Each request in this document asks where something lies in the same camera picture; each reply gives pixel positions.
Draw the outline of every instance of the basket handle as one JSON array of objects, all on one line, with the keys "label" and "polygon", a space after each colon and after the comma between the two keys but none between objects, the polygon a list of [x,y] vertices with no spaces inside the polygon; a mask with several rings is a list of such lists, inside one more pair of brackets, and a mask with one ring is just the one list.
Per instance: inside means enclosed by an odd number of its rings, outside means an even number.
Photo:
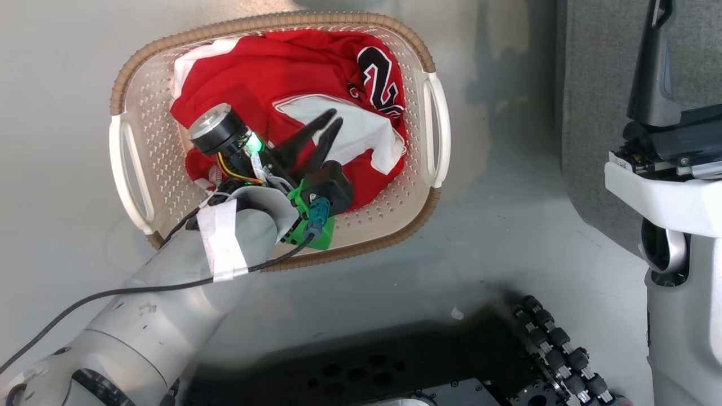
[{"label": "basket handle", "polygon": [[[437,128],[434,128],[432,117],[432,105],[436,110]],[[446,104],[444,88],[441,85],[436,73],[429,73],[424,82],[424,104],[426,115],[426,142],[429,174],[432,177],[433,186],[440,188],[441,183],[446,179],[451,160],[451,120],[449,109]],[[438,151],[435,151],[434,137],[438,137]]]},{"label": "basket handle", "polygon": [[[146,235],[153,234],[150,223],[153,221],[155,211],[150,199],[150,190],[148,183],[143,174],[143,167],[140,164],[138,149],[136,148],[133,131],[130,125],[118,116],[110,118],[110,167],[113,170],[113,178],[116,181],[118,195],[120,195],[123,207],[125,207],[128,216],[131,218],[136,227],[140,228]],[[128,146],[130,158],[134,170],[134,181],[137,183],[143,204],[146,208],[145,212],[141,208],[138,201],[133,195],[131,188],[131,177],[128,173],[128,163],[126,162],[125,146]]]}]

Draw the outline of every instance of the gray sofa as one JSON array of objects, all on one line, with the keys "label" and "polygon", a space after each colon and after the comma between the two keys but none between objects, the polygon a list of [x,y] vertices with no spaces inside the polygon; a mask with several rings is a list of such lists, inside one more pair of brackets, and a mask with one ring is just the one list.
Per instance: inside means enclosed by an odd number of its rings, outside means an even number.
[{"label": "gray sofa", "polygon": [[[579,215],[638,254],[641,217],[604,188],[622,130],[647,0],[560,1],[557,123],[562,172]],[[722,1],[676,0],[674,96],[683,110],[722,103]]]}]

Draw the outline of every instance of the yellow wire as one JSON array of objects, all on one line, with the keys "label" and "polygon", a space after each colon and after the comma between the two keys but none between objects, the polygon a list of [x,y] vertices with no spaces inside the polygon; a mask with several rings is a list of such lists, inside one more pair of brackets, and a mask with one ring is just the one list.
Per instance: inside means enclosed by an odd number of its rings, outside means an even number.
[{"label": "yellow wire", "polygon": [[228,167],[225,165],[225,162],[223,161],[223,155],[221,155],[220,152],[218,152],[218,162],[220,162],[221,167],[223,167],[223,171],[226,172],[226,174],[227,174],[228,176],[232,176],[232,177],[234,177],[234,178],[238,178],[238,179],[240,179],[241,181],[264,184],[264,182],[263,182],[261,179],[249,178],[249,177],[247,177],[247,176],[238,175],[237,173],[232,172],[232,171],[231,171],[230,169],[228,169]]}]

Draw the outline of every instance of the green plastic part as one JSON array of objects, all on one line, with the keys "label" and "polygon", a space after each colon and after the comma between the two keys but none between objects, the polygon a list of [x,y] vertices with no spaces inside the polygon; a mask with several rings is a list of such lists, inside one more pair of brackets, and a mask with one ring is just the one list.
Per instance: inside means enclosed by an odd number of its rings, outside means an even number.
[{"label": "green plastic part", "polygon": [[[291,231],[289,231],[283,238],[281,238],[281,242],[286,244],[292,244],[295,246],[300,245],[303,241],[305,241],[306,238],[303,236],[303,231],[306,229],[306,225],[308,224],[308,204],[306,204],[306,202],[304,202],[303,198],[301,197],[302,190],[303,181],[301,181],[301,184],[298,186],[298,188],[291,190],[291,192],[289,192],[288,194],[288,199],[291,201],[291,204],[296,207],[300,216],[291,228]],[[329,249],[329,247],[331,246],[331,240],[334,237],[335,225],[336,218],[330,217],[329,221],[323,227],[323,235],[321,236],[321,238],[316,241],[312,241],[310,244],[308,244],[308,247],[313,249],[319,249],[322,251]]]}]

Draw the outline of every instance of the brown basket rim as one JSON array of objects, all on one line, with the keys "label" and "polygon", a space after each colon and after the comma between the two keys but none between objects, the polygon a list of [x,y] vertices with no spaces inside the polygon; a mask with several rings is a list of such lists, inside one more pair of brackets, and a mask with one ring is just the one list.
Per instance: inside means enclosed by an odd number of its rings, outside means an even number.
[{"label": "brown basket rim", "polygon": [[[196,28],[171,35],[169,37],[155,40],[145,47],[139,49],[123,65],[118,73],[118,78],[113,86],[113,93],[110,96],[110,114],[117,116],[123,113],[125,106],[128,84],[138,68],[153,56],[178,46],[198,43],[204,40],[238,35],[243,33],[255,33],[258,31],[275,30],[284,27],[316,26],[316,25],[372,25],[390,30],[402,37],[416,52],[421,61],[424,72],[436,72],[433,58],[428,48],[419,36],[409,27],[391,17],[373,13],[349,13],[349,12],[290,12],[281,14],[268,14],[256,17],[247,17],[228,22],[221,22],[215,25]],[[294,269],[308,267],[310,265],[324,264],[326,262],[338,261],[372,251],[388,248],[413,236],[431,217],[441,195],[441,188],[430,188],[429,195],[419,214],[401,230],[388,236],[376,238],[364,243],[354,244],[330,251],[322,251],[315,254],[303,255],[288,259],[275,267],[268,268],[265,272],[279,271],[283,269]],[[159,249],[163,236],[157,231],[147,236],[151,245]]]}]

